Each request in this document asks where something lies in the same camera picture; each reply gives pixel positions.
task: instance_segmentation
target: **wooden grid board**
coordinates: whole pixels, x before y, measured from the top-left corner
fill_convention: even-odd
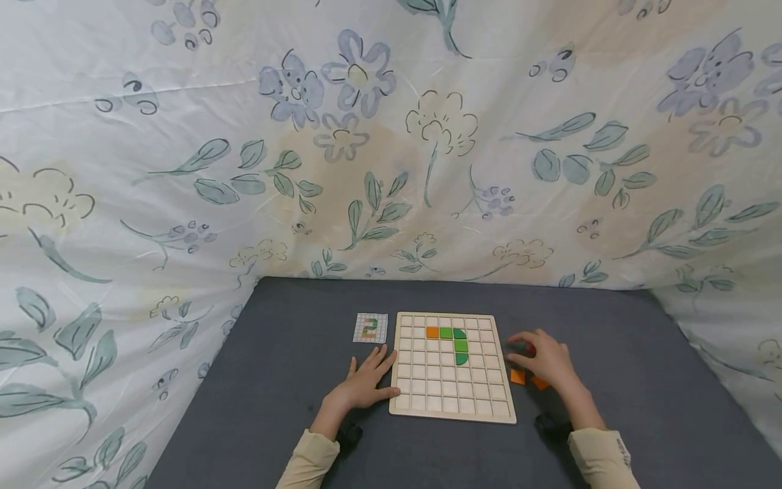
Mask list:
[[[394,415],[516,424],[494,316],[396,315]]]

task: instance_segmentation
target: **child's hand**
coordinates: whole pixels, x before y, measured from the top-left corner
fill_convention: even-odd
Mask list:
[[[397,387],[377,388],[380,379],[396,360],[396,352],[392,351],[386,358],[387,351],[386,345],[380,350],[375,347],[358,370],[356,357],[351,358],[347,378],[326,396],[328,401],[348,411],[353,408],[368,408],[376,402],[398,396],[400,390]]]
[[[542,329],[538,329],[534,333],[528,331],[517,333],[508,338],[510,342],[520,340],[531,343],[535,347],[534,358],[511,353],[507,356],[509,361],[531,370],[536,376],[560,392],[580,384],[581,381],[573,369],[573,363],[570,362],[567,345],[558,343]]]

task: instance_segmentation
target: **dark gray table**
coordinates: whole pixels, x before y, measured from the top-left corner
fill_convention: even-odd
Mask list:
[[[782,480],[782,462],[647,293],[263,279],[146,488],[274,487],[350,356],[372,347],[352,343],[356,313],[388,313],[393,342],[398,311],[494,315],[500,336],[542,327],[567,343],[644,489]],[[391,416],[385,403],[356,413],[364,437],[324,487],[584,487],[566,447],[533,428],[540,412],[561,409],[553,390],[511,390],[515,426]]]

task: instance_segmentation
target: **sleeve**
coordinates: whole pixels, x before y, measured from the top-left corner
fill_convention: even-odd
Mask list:
[[[586,428],[570,433],[570,451],[592,489],[640,489],[619,432]]]
[[[277,489],[318,489],[339,455],[339,443],[304,430]]]

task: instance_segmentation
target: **child's right hand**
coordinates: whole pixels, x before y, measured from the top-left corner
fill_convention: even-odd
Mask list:
[[[573,369],[573,363],[570,362],[567,345],[558,343],[542,329],[537,329],[534,333],[529,331],[516,333],[508,338],[511,343],[521,340],[531,343],[535,347],[535,356],[528,358],[511,353],[506,357],[509,361],[524,369],[531,370],[536,376],[560,392],[581,384]]]

